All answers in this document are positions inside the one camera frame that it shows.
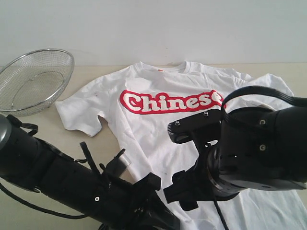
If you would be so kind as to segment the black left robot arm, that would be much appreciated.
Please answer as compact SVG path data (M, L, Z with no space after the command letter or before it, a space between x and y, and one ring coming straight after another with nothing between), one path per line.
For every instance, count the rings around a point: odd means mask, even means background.
M86 143L80 144L84 159L74 159L37 138L37 132L37 125L1 116L0 176L5 181L79 211L77 219L99 221L102 230L180 229L179 219L157 194L159 176L149 173L131 184L121 179L122 153L96 165Z

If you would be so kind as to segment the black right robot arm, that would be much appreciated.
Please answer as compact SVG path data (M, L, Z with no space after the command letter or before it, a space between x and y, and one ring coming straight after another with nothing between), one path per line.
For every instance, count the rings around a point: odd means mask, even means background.
M243 87L224 103L245 95L280 99L288 108L211 109L169 123L172 142L192 141L195 164L172 176L167 203L190 211L200 201L228 201L242 190L305 190L307 185L307 101L263 86Z

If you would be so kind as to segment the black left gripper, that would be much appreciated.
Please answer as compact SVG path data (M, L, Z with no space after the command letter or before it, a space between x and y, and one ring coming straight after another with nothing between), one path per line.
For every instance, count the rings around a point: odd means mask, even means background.
M149 173L131 184L103 173L103 186L97 189L98 201L91 218L114 230L179 230L180 220L165 206L157 192L161 178Z

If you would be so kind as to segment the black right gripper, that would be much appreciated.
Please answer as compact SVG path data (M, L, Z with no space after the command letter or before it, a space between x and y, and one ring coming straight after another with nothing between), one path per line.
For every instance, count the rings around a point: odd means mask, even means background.
M197 201L228 201L240 193L240 186L219 178L225 170L219 163L226 159L237 159L237 154L222 155L212 150L207 156L199 156L188 170L182 170L172 176L172 185L163 192L168 203L179 201L184 211L197 209Z

